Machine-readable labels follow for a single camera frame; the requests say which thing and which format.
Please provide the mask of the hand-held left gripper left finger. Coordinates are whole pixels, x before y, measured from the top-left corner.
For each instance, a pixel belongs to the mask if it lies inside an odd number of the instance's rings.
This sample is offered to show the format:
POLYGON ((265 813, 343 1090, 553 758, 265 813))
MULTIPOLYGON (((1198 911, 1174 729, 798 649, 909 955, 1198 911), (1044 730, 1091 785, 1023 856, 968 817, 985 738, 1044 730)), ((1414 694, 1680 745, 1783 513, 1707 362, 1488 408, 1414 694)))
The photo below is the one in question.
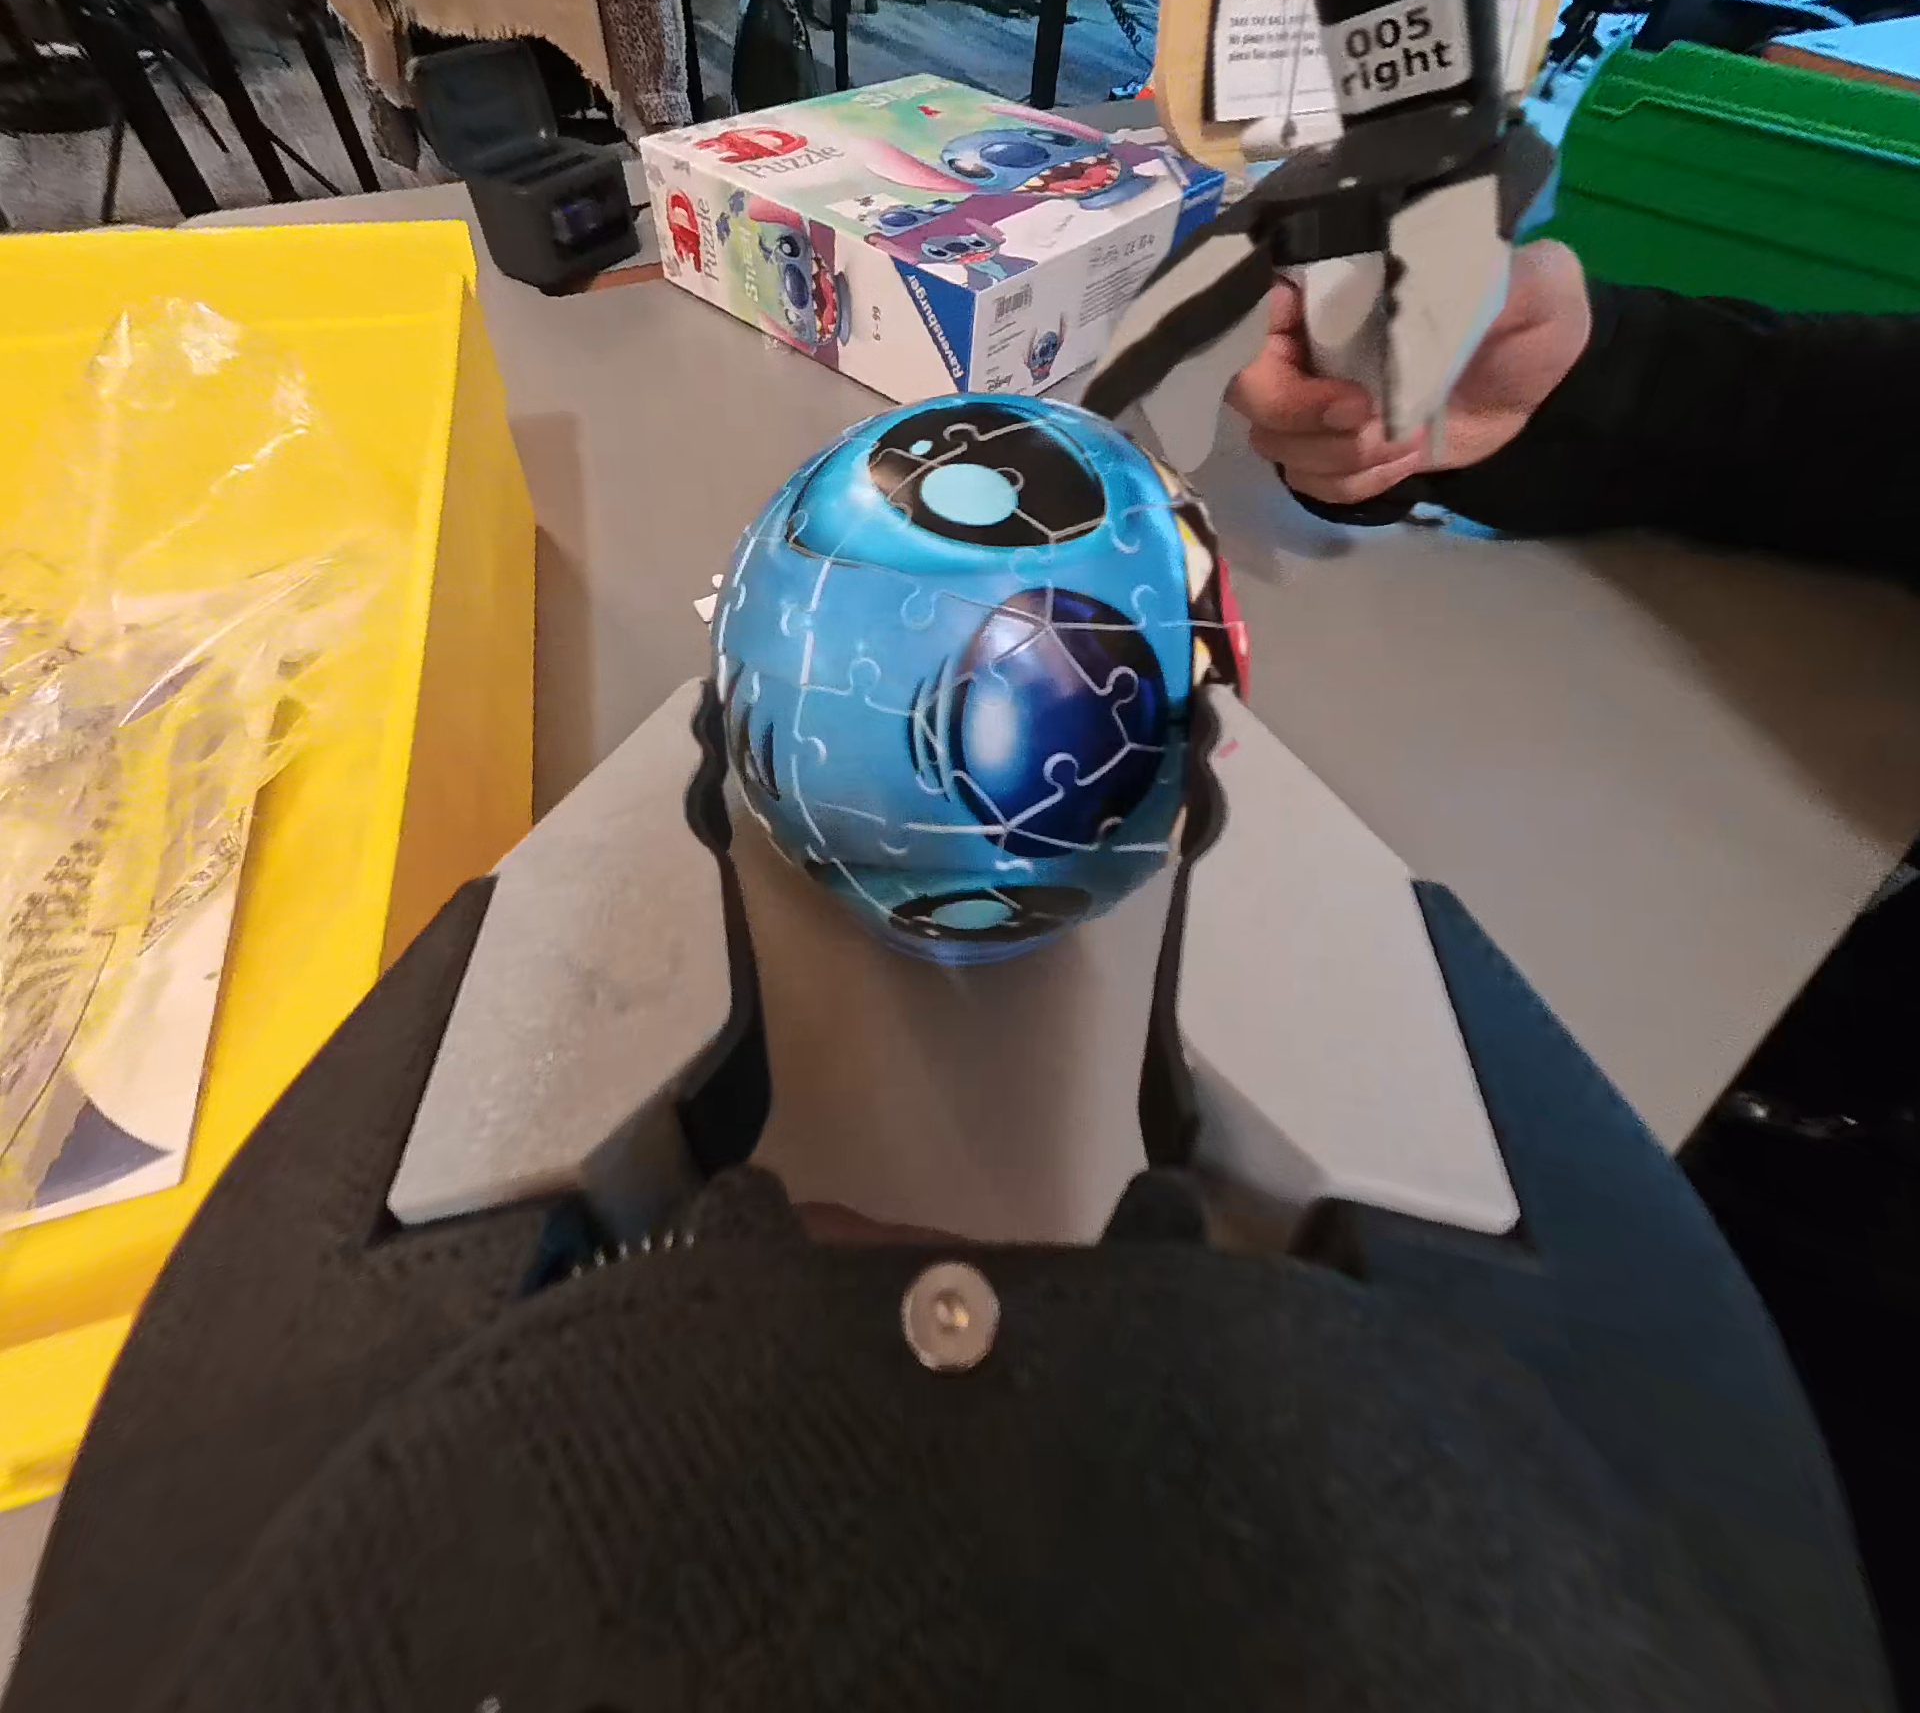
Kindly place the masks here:
POLYGON ((689 680, 498 863, 396 1220, 573 1199, 663 1223, 754 1157, 771 1071, 725 780, 722 701, 689 680))

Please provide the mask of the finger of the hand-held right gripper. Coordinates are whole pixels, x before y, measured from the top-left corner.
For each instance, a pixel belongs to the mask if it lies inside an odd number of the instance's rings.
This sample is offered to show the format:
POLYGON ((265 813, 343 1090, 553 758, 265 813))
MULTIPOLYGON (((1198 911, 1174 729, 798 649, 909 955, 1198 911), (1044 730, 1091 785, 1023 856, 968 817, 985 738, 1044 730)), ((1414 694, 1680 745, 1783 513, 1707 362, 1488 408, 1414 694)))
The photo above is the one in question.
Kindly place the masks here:
POLYGON ((1147 443, 1178 472, 1212 452, 1226 393, 1259 351, 1275 284, 1268 220, 1237 199, 1190 230, 1122 307, 1080 402, 1147 443))
POLYGON ((1395 443, 1439 420, 1506 303, 1511 239, 1498 173, 1411 194, 1387 222, 1382 418, 1395 443))

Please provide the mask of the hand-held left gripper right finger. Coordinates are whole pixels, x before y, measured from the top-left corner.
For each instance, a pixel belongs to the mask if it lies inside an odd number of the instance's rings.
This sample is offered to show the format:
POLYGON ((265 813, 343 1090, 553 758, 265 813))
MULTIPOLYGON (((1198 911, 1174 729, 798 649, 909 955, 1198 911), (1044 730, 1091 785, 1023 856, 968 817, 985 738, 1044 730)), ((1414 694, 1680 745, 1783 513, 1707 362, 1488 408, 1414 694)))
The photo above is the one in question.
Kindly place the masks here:
POLYGON ((1522 1211, 1416 881, 1247 704, 1193 699, 1139 1077, 1147 1161, 1229 1246, 1326 1206, 1506 1236, 1522 1211))

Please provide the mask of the blue ball stand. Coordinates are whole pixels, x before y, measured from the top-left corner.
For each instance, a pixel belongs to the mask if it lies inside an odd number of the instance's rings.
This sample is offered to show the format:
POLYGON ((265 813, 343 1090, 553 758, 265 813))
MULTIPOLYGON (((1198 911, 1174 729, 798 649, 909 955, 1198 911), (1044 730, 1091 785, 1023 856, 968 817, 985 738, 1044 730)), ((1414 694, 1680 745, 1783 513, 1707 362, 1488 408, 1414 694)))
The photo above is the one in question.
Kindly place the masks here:
POLYGON ((1091 912, 1091 895, 1068 884, 969 884, 907 896, 876 929, 916 958, 966 966, 1019 956, 1091 912))

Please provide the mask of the blue puzzle ball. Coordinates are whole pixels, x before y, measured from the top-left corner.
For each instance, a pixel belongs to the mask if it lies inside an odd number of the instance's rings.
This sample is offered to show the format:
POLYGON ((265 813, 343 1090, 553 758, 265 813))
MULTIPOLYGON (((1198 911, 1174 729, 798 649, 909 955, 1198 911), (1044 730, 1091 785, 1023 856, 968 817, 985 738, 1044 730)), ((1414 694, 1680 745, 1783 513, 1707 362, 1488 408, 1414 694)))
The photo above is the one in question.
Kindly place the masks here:
POLYGON ((1080 404, 874 415, 741 531, 710 618, 733 787, 877 932, 899 901, 1068 884, 1103 916, 1171 856, 1193 699, 1249 644, 1187 481, 1080 404))

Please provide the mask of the person's right forearm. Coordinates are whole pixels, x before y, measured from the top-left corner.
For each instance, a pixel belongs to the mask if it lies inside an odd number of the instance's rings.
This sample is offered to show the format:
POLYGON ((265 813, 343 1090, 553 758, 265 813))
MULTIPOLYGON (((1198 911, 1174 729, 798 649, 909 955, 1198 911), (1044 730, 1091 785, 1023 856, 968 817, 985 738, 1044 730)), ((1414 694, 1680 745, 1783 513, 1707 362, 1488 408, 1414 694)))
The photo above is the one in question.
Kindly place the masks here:
POLYGON ((1649 532, 1918 587, 1918 316, 1589 284, 1500 452, 1420 494, 1524 540, 1649 532))

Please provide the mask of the cartoon printed puzzle box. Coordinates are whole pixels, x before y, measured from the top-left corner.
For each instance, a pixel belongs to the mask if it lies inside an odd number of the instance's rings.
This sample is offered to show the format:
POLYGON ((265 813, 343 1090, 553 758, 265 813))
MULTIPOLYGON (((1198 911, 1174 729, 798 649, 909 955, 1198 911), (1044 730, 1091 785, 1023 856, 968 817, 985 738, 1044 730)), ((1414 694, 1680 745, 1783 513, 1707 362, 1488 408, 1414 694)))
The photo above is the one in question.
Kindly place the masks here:
POLYGON ((895 404, 1090 366, 1226 185, 1155 126, 923 71, 659 131, 638 162, 667 281, 895 404))

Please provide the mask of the person's right hand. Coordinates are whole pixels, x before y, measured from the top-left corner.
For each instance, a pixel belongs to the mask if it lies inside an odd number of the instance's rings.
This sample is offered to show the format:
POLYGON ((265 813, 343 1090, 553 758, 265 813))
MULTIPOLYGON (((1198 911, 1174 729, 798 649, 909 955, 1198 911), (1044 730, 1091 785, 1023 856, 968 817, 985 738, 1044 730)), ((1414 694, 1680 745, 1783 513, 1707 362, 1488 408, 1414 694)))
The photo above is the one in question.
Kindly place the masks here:
POLYGON ((1259 351, 1224 402, 1293 498, 1338 514, 1373 509, 1431 472, 1474 467, 1524 431, 1581 357, 1592 305, 1581 259, 1562 239, 1536 238, 1510 263, 1504 303, 1451 387, 1444 429, 1417 443, 1387 438, 1362 385, 1314 371, 1298 284, 1275 280, 1259 351))

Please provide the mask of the green plastic bin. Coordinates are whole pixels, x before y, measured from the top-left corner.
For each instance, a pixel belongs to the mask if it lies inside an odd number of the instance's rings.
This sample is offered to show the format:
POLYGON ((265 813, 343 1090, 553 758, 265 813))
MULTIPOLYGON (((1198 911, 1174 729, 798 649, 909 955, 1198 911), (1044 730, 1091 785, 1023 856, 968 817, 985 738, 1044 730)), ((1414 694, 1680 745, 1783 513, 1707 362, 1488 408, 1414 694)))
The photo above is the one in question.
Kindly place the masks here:
POLYGON ((1918 307, 1913 92, 1676 41, 1615 47, 1525 235, 1613 284, 1766 307, 1918 307))

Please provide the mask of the yellow plastic bin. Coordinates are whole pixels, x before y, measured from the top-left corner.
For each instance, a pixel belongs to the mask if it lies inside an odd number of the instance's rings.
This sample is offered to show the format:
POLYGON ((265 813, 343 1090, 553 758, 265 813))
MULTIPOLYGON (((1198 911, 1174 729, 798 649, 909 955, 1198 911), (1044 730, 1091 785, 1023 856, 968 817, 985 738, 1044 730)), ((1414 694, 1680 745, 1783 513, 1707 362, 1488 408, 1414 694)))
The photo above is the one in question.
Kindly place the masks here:
POLYGON ((192 1213, 326 1034, 531 822, 536 522, 454 220, 3 238, 3 488, 127 307, 206 300, 290 351, 406 509, 340 708, 257 796, 179 1185, 3 1233, 3 1509, 60 1492, 192 1213))

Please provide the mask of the blue white leaflet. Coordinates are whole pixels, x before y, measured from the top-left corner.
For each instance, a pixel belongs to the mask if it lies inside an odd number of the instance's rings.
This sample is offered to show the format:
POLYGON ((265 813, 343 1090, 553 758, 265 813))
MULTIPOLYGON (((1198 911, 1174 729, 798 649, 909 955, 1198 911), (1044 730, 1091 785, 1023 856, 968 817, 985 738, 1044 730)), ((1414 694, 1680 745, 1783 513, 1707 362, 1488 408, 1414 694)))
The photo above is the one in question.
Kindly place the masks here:
POLYGON ((179 1185, 212 1057, 251 810, 144 922, 9 941, 3 1233, 179 1185))

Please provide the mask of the dark green bag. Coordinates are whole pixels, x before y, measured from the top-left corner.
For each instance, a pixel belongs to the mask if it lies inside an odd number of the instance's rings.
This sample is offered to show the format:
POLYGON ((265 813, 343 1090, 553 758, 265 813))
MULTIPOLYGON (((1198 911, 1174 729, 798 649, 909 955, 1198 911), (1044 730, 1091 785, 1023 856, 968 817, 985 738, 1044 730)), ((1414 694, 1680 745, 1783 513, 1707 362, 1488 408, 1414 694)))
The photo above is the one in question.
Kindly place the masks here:
POLYGON ((740 0, 732 46, 735 111, 766 111, 822 92, 800 0, 740 0))

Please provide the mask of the clear plastic bag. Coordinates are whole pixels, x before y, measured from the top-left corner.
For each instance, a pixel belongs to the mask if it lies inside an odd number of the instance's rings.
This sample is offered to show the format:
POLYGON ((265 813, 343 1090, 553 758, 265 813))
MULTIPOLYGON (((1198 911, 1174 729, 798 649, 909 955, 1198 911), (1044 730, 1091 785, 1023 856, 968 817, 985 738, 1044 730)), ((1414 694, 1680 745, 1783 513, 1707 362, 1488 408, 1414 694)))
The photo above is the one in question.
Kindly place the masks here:
POLYGON ((340 708, 407 511, 297 358, 206 300, 124 309, 3 488, 3 1199, 89 1115, 196 1108, 260 794, 340 708))

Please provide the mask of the black device with display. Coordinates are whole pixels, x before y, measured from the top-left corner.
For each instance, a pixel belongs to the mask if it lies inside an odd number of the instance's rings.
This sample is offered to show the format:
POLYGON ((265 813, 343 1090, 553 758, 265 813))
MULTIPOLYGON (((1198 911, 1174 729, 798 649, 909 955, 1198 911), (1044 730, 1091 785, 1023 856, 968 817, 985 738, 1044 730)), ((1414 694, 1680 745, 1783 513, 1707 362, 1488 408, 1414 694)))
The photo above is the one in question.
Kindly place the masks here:
POLYGON ((420 128, 468 190, 504 275, 557 293, 636 257, 619 153, 561 131, 527 41, 459 41, 406 68, 420 128))

